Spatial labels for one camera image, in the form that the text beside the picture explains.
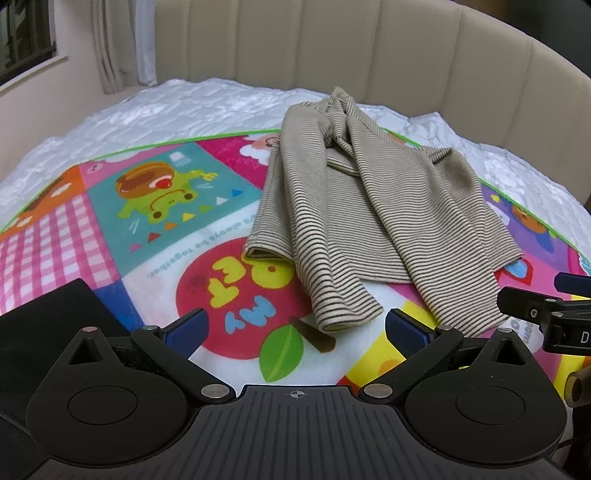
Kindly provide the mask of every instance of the dark background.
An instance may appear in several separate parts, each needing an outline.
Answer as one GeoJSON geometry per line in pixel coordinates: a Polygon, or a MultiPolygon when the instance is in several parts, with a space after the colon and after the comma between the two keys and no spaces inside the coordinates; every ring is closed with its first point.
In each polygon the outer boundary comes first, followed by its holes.
{"type": "Polygon", "coordinates": [[[591,77],[591,0],[455,0],[540,40],[591,77]]]}

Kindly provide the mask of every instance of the pink gingham pattern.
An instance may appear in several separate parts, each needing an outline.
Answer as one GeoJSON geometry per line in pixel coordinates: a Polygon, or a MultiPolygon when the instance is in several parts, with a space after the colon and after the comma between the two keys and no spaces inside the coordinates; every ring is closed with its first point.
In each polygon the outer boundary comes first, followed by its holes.
{"type": "Polygon", "coordinates": [[[119,273],[86,193],[0,244],[0,314],[82,278],[90,288],[119,273]]]}

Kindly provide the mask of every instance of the white quilted bedspread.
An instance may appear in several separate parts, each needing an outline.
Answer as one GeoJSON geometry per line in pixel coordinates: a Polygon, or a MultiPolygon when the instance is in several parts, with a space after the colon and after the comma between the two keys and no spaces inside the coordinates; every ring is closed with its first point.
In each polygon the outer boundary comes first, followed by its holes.
{"type": "MultiPolygon", "coordinates": [[[[46,184],[68,167],[130,147],[226,132],[279,128],[290,105],[323,94],[254,88],[210,79],[171,80],[88,117],[61,138],[47,138],[29,152],[0,187],[5,225],[46,184]]],[[[454,147],[478,176],[561,233],[591,258],[591,216],[561,185],[507,150],[456,135],[438,113],[407,118],[384,106],[362,106],[382,127],[421,145],[454,147]]]]}

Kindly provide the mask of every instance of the upholstered panel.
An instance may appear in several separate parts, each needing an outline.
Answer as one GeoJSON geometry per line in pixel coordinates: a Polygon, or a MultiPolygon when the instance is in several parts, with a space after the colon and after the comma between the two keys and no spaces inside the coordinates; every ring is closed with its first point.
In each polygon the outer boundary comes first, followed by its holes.
{"type": "Polygon", "coordinates": [[[448,0],[160,0],[159,82],[222,77],[439,111],[591,193],[591,80],[516,29],[448,0]]]}

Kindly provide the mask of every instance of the cartoon blanket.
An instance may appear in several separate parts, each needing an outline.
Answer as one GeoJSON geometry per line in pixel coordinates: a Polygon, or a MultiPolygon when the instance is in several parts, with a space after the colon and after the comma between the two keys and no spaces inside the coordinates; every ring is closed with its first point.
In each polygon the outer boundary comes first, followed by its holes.
{"type": "MultiPolygon", "coordinates": [[[[205,308],[207,339],[191,360],[236,391],[265,383],[355,390],[396,366],[403,358],[386,339],[384,315],[321,333],[293,265],[242,257],[277,137],[192,139],[70,168],[0,234],[0,313],[80,277],[129,330],[205,308]]],[[[525,252],[496,273],[500,286],[566,298],[554,289],[555,274],[591,273],[557,232],[486,184],[483,194],[525,252]]],[[[413,286],[366,286],[386,311],[435,325],[413,286]]],[[[584,359],[542,351],[536,325],[509,319],[506,326],[562,393],[584,359]]]]}

